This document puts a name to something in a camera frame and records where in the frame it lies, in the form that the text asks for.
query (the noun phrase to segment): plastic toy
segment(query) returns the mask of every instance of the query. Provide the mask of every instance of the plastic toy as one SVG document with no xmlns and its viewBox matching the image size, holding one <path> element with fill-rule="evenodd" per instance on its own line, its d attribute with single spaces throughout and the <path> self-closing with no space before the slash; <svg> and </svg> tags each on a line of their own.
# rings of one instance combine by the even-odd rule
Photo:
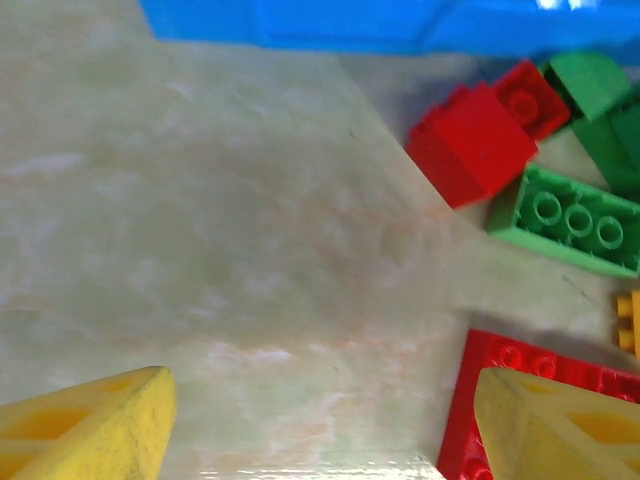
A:
<svg viewBox="0 0 640 480">
<path fill-rule="evenodd" d="M 617 298 L 618 317 L 618 344 L 626 352 L 633 353 L 640 360 L 640 290 L 631 292 L 630 295 L 621 295 Z"/>
<path fill-rule="evenodd" d="M 572 129 L 611 190 L 640 199 L 640 86 L 605 115 L 578 120 Z"/>
<path fill-rule="evenodd" d="M 640 9 L 632 0 L 140 3 L 153 33 L 172 41 L 389 54 L 459 51 L 511 58 L 604 48 L 618 60 L 640 63 Z"/>
<path fill-rule="evenodd" d="M 504 368 L 480 373 L 475 416 L 497 480 L 639 480 L 640 406 Z"/>
<path fill-rule="evenodd" d="M 556 55 L 541 70 L 569 105 L 574 119 L 595 120 L 631 92 L 631 82 L 622 69 L 599 53 Z"/>
<path fill-rule="evenodd" d="M 149 367 L 0 407 L 0 479 L 155 479 L 176 415 Z"/>
<path fill-rule="evenodd" d="M 487 230 L 600 273 L 640 273 L 640 206 L 535 164 L 495 198 Z"/>
<path fill-rule="evenodd" d="M 492 478 L 473 413 L 478 375 L 486 367 L 510 368 L 630 402 L 640 401 L 638 376 L 471 329 L 437 464 L 447 480 Z"/>
<path fill-rule="evenodd" d="M 493 197 L 538 151 L 486 84 L 462 87 L 429 112 L 406 150 L 452 208 Z"/>
<path fill-rule="evenodd" d="M 532 140 L 543 140 L 563 127 L 571 112 L 535 64 L 525 60 L 503 76 L 494 89 Z"/>
</svg>

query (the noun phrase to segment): green plastic block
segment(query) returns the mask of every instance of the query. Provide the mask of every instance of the green plastic block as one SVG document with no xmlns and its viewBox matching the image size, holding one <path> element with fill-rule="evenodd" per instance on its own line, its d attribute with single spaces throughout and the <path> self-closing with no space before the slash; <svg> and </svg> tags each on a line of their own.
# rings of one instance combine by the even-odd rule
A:
<svg viewBox="0 0 640 480">
<path fill-rule="evenodd" d="M 606 115 L 571 128 L 613 193 L 640 200 L 640 86 Z"/>
<path fill-rule="evenodd" d="M 592 52 L 556 55 L 541 67 L 574 119 L 595 120 L 631 91 L 624 71 L 609 57 Z"/>
<path fill-rule="evenodd" d="M 611 118 L 611 125 L 621 145 L 627 151 L 629 160 L 640 172 L 640 105 L 614 115 Z"/>
<path fill-rule="evenodd" d="M 535 164 L 494 199 L 487 231 L 606 275 L 640 274 L 640 205 Z"/>
<path fill-rule="evenodd" d="M 640 171 L 620 142 L 611 118 L 604 116 L 593 122 L 584 118 L 574 122 L 571 128 L 611 191 L 629 200 L 640 200 Z"/>
</svg>

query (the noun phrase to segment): table surface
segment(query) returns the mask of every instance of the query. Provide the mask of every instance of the table surface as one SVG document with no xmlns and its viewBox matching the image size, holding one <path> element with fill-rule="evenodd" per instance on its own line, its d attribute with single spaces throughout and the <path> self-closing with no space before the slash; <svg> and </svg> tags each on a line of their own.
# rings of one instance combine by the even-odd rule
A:
<svg viewBox="0 0 640 480">
<path fill-rule="evenodd" d="M 631 366 L 634 282 L 491 240 L 402 149 L 502 66 L 162 45 L 133 0 L 6 0 L 0 39 L 0 403 L 167 365 L 163 479 L 436 478 L 469 326 Z M 602 185 L 570 134 L 539 161 Z"/>
</svg>

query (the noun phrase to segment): yellow plastic block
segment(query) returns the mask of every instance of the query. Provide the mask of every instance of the yellow plastic block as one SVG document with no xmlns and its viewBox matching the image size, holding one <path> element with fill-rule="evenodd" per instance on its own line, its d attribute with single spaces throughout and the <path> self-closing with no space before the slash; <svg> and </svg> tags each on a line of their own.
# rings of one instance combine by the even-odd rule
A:
<svg viewBox="0 0 640 480">
<path fill-rule="evenodd" d="M 157 478 L 176 415 L 166 367 L 0 407 L 0 480 Z"/>
<path fill-rule="evenodd" d="M 474 407 L 495 480 L 640 479 L 640 405 L 487 368 Z"/>
<path fill-rule="evenodd" d="M 621 320 L 618 345 L 640 359 L 640 348 L 636 348 L 640 346 L 640 290 L 635 290 L 630 295 L 619 296 L 617 309 Z"/>
</svg>

